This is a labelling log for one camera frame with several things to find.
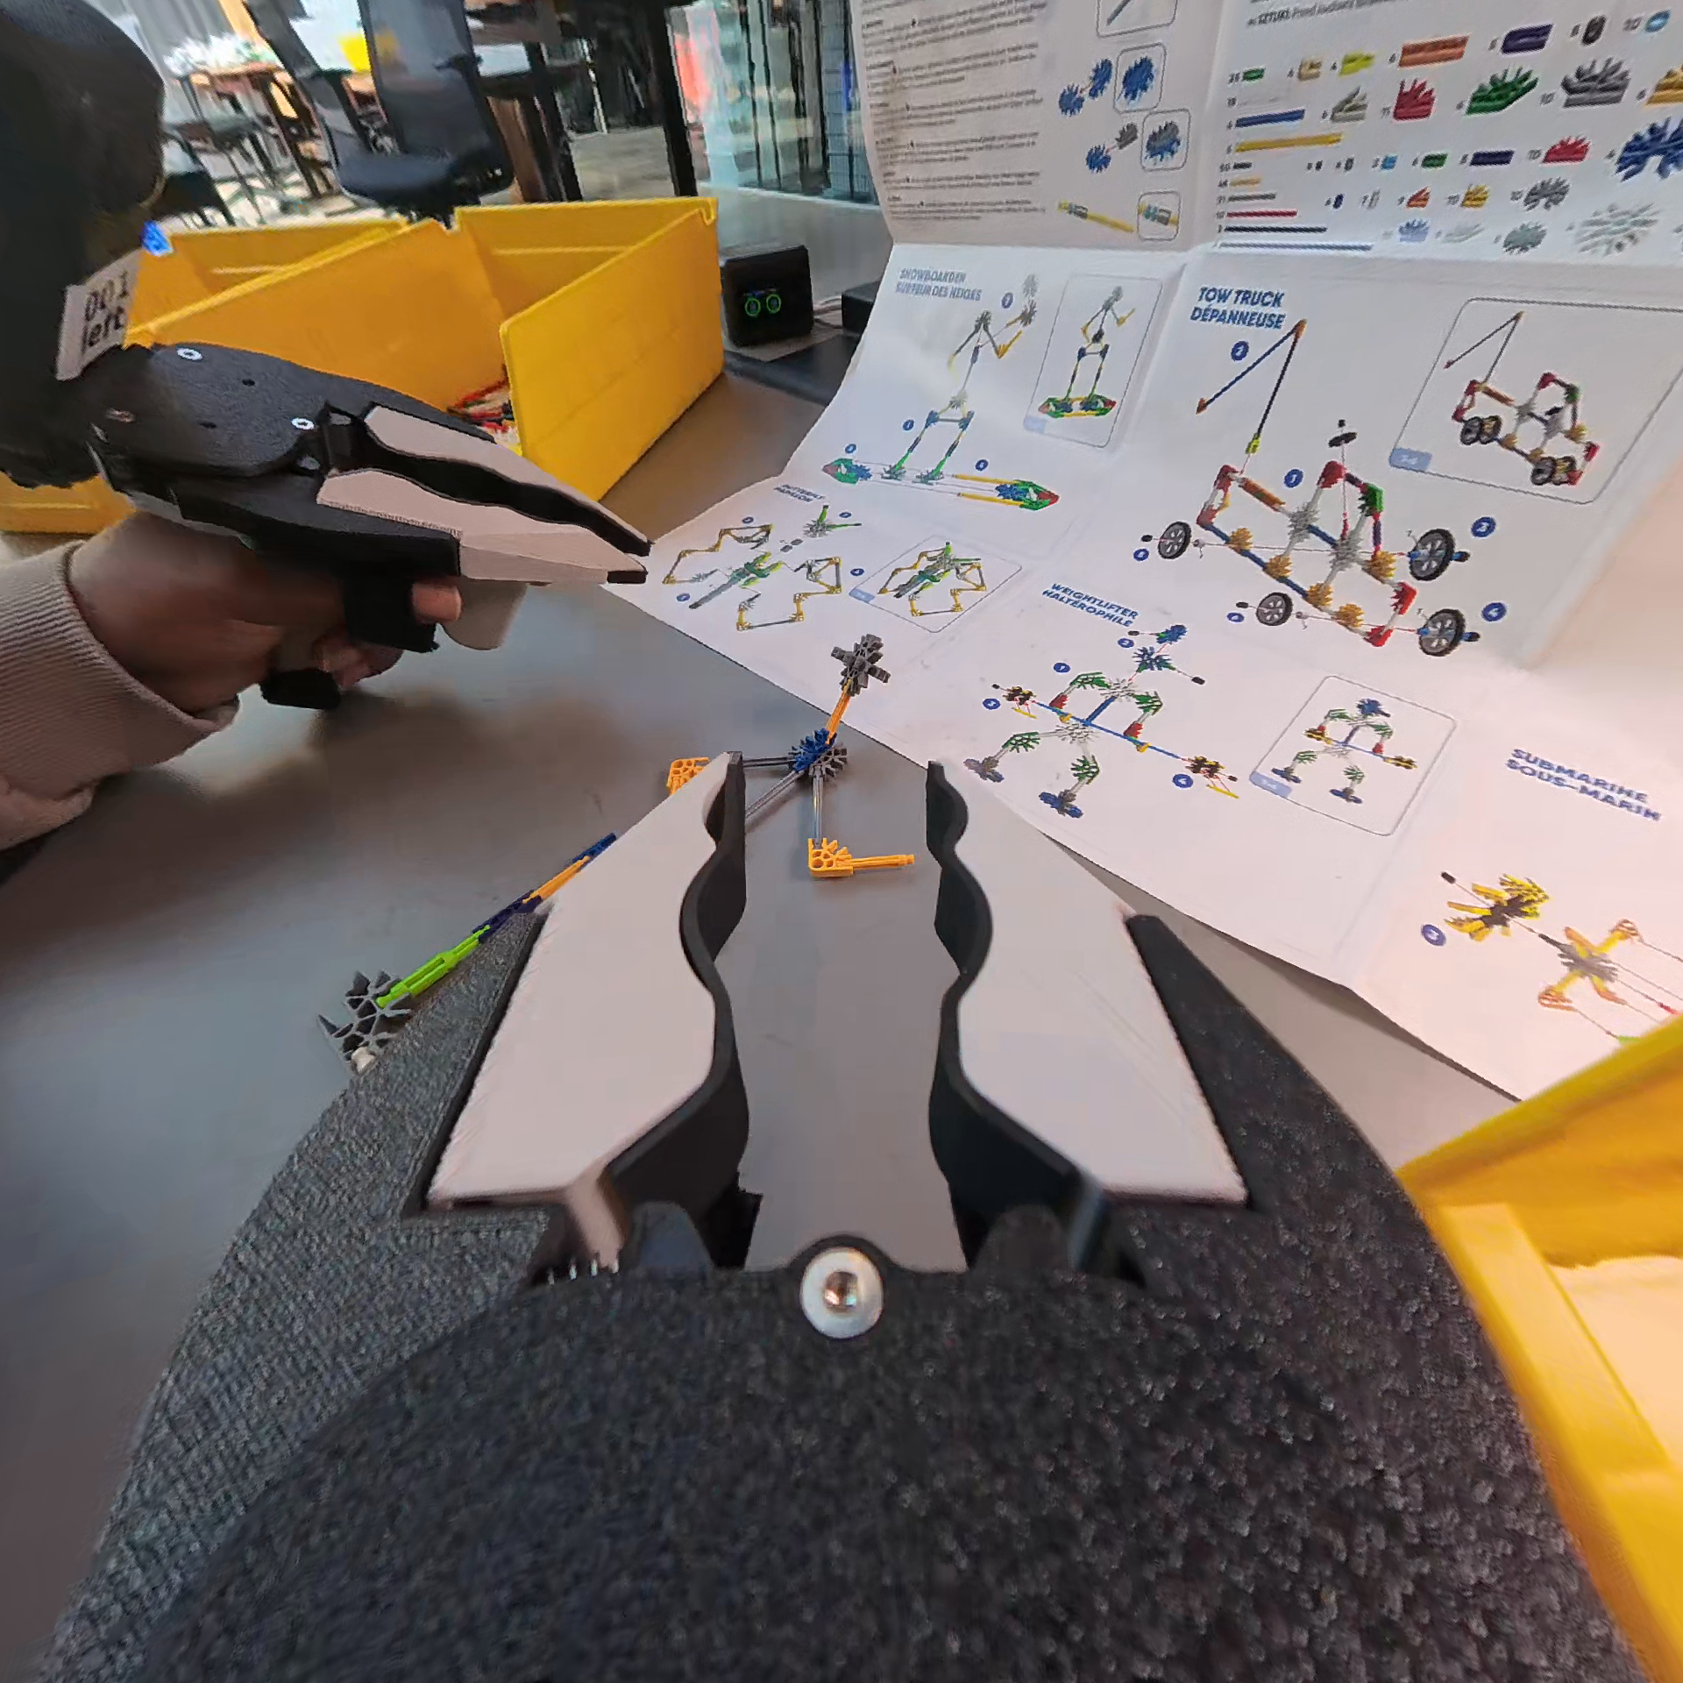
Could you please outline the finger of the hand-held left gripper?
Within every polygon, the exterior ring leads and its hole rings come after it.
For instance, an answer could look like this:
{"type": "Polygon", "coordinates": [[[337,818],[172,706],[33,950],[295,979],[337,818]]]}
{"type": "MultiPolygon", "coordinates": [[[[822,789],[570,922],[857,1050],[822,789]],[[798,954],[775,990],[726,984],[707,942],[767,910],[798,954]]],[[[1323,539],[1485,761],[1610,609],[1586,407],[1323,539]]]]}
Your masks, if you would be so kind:
{"type": "Polygon", "coordinates": [[[601,503],[535,467],[451,415],[404,412],[387,404],[362,412],[367,464],[394,473],[446,499],[533,517],[548,527],[575,527],[621,554],[650,554],[652,539],[601,503]]]}
{"type": "Polygon", "coordinates": [[[318,505],[455,541],[460,609],[445,625],[458,645],[492,649],[535,584],[646,579],[650,539],[590,496],[562,491],[562,514],[449,496],[379,469],[326,475],[318,505]]]}

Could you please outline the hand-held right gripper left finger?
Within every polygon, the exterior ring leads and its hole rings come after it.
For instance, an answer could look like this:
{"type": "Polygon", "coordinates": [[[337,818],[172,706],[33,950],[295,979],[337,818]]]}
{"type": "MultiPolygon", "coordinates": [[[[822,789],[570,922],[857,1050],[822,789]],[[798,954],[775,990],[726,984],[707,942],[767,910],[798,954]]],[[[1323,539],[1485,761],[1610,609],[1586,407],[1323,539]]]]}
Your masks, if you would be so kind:
{"type": "Polygon", "coordinates": [[[750,1107],[720,956],[745,899],[745,767],[724,752],[554,897],[427,1206],[554,1206],[584,1266],[674,1206],[742,1269],[750,1107]]]}

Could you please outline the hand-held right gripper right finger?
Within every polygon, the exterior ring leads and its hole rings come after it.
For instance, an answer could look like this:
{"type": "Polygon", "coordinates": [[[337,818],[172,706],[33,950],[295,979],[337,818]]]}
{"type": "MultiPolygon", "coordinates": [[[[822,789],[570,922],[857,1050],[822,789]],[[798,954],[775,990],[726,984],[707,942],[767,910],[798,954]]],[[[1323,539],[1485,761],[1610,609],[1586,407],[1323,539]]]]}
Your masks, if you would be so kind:
{"type": "Polygon", "coordinates": [[[940,1003],[929,1136],[976,1264],[1038,1209],[1086,1270],[1130,1203],[1242,1209],[1248,1189],[1132,936],[1132,912],[1001,800],[931,761],[940,1003]]]}

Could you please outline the yellow plastic crate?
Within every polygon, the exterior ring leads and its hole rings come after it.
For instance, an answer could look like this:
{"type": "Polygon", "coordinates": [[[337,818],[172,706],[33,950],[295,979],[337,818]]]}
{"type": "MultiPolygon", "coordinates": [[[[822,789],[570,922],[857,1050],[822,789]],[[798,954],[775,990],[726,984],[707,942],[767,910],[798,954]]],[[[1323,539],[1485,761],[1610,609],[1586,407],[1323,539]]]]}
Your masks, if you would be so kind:
{"type": "MultiPolygon", "coordinates": [[[[397,233],[391,219],[323,221],[270,229],[189,231],[172,235],[167,256],[141,256],[129,345],[142,329],[199,308],[229,291],[251,291],[279,274],[397,233]]],[[[67,488],[21,488],[2,478],[2,531],[88,537],[133,513],[133,503],[94,476],[67,488]]]]}
{"type": "Polygon", "coordinates": [[[369,221],[172,311],[133,345],[261,351],[452,408],[507,386],[519,450],[611,491],[724,371],[710,198],[369,221]]]}

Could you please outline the light green toy rod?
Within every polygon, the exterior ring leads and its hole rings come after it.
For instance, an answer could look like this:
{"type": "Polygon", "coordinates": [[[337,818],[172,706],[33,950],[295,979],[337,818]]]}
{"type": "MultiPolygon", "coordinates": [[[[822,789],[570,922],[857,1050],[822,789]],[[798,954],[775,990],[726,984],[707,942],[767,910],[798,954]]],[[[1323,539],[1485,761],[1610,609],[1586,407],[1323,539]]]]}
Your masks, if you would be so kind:
{"type": "Polygon", "coordinates": [[[435,954],[409,975],[387,984],[385,990],[374,996],[376,1009],[391,1012],[399,1006],[407,1006],[409,999],[427,993],[433,986],[443,981],[456,965],[470,958],[488,934],[491,925],[482,923],[468,937],[463,937],[456,946],[435,954]]]}

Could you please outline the grey snowflake connector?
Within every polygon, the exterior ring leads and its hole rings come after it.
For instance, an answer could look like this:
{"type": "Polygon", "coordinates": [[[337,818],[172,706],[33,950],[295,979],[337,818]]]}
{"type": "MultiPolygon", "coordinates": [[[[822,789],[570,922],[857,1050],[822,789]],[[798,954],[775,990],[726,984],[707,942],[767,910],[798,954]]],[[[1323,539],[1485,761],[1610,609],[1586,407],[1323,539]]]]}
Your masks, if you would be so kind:
{"type": "Polygon", "coordinates": [[[415,996],[385,971],[354,973],[343,996],[345,1022],[318,1017],[326,1039],[352,1072],[364,1072],[402,1031],[415,1014],[415,996]]]}

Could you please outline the yellow plastic bin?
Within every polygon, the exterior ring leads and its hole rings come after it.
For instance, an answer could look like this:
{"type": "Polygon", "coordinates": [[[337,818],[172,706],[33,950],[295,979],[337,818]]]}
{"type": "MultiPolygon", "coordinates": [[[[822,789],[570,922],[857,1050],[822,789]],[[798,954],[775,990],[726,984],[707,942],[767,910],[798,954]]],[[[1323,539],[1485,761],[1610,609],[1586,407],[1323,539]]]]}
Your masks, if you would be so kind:
{"type": "Polygon", "coordinates": [[[1682,1025],[1398,1170],[1651,1678],[1682,1678],[1682,1025]]]}

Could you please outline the person's left hand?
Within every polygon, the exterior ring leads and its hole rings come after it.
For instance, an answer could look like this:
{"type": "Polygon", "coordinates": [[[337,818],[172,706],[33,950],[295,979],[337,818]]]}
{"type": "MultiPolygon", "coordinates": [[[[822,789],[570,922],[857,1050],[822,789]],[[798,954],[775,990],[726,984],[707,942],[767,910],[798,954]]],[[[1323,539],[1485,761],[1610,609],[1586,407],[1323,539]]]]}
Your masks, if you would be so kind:
{"type": "Polygon", "coordinates": [[[334,579],[155,514],[79,544],[69,583],[105,651],[189,715],[236,704],[283,656],[321,669],[338,691],[402,657],[348,632],[334,579]]]}

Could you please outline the small black display device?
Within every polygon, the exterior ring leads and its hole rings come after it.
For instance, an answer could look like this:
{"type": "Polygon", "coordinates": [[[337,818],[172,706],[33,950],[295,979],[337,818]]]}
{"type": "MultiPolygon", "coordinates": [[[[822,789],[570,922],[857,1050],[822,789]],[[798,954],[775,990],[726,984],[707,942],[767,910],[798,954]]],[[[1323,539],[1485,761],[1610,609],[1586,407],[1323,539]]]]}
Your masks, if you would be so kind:
{"type": "Polygon", "coordinates": [[[736,244],[722,253],[722,315],[730,346],[759,351],[814,329],[807,244],[736,244]]]}

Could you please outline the black office chair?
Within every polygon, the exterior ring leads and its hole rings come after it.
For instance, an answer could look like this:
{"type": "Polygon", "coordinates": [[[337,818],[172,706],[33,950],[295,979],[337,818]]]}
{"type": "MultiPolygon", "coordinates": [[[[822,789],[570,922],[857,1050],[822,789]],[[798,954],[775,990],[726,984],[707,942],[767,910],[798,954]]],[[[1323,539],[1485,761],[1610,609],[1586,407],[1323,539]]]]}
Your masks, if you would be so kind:
{"type": "Polygon", "coordinates": [[[352,115],[347,76],[304,46],[300,4],[245,10],[315,112],[343,193],[410,221],[451,222],[455,210],[512,185],[460,2],[356,5],[389,147],[372,145],[352,115]]]}

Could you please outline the white toy instruction sheet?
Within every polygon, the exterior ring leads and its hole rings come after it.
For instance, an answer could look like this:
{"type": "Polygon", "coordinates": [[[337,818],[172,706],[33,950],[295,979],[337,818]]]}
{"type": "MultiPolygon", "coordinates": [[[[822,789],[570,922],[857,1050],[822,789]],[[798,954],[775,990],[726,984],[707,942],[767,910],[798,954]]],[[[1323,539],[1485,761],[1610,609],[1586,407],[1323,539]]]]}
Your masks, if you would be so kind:
{"type": "Polygon", "coordinates": [[[860,4],[895,244],[624,599],[1526,1097],[1679,1022],[1679,4],[860,4]]]}

